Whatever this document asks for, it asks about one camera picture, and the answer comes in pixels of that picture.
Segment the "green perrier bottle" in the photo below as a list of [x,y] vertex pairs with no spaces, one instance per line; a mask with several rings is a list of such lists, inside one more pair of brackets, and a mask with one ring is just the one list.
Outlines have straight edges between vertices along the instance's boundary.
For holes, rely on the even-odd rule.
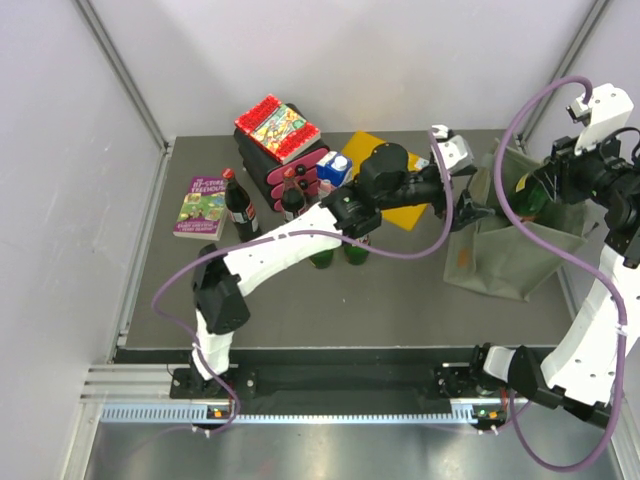
[[509,197],[509,204],[522,222],[533,221],[552,201],[545,184],[533,174],[523,175]]
[[334,258],[334,251],[332,249],[318,252],[309,257],[312,265],[317,269],[326,269],[331,266]]
[[364,264],[368,257],[369,251],[363,248],[363,245],[370,245],[370,237],[363,236],[356,240],[355,244],[344,243],[343,251],[347,262],[354,266],[359,266]]

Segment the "green canvas bag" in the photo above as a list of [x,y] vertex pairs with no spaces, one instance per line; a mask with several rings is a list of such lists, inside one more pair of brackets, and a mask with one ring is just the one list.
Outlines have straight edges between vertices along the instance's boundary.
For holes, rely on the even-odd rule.
[[[470,185],[473,200],[493,208],[495,215],[449,234],[443,280],[477,293],[527,301],[563,259],[533,243],[502,214],[493,182],[496,152],[492,148],[479,161]],[[592,225],[585,204],[553,202],[524,223],[536,236],[570,253],[586,243]]]

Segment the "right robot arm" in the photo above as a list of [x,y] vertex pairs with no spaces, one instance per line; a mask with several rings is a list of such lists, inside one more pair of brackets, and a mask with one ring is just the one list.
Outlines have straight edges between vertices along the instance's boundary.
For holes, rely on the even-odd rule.
[[[504,217],[492,217],[473,230],[482,292],[526,299],[558,268],[558,256],[532,242],[530,234],[566,253],[582,244],[584,205],[550,203],[541,218],[519,230]],[[525,346],[486,345],[483,361],[466,372],[469,388],[487,396],[505,383],[539,405],[562,407],[592,425],[610,426],[618,363],[639,337],[639,271],[627,267],[610,246],[601,251],[599,270],[604,277],[594,280],[566,336],[551,353],[538,359]]]

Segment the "grape juice carton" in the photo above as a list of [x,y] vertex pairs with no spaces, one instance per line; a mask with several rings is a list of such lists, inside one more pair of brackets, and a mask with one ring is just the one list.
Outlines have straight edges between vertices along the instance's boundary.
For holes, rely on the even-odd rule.
[[327,152],[316,164],[318,198],[323,199],[333,190],[353,178],[353,162],[336,151]]

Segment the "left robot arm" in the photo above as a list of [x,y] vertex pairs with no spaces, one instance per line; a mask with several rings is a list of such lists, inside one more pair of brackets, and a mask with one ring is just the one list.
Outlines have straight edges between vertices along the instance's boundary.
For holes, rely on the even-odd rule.
[[197,329],[191,352],[192,384],[205,396],[226,387],[233,334],[250,318],[246,297],[289,267],[343,244],[359,245],[377,229],[382,213],[430,204],[455,231],[451,180],[474,172],[466,140],[439,140],[418,170],[408,168],[408,152],[399,144],[374,147],[355,177],[284,225],[235,249],[213,245],[199,253],[192,277]]

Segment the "cola bottle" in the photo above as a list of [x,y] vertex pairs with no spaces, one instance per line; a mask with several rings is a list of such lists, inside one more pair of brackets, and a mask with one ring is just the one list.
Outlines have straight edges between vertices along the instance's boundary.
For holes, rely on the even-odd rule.
[[225,185],[225,205],[241,242],[249,242],[262,235],[254,204],[248,192],[238,182],[231,168],[222,171]]
[[287,168],[283,173],[281,207],[286,222],[300,217],[308,208],[307,198],[296,180],[293,168]]

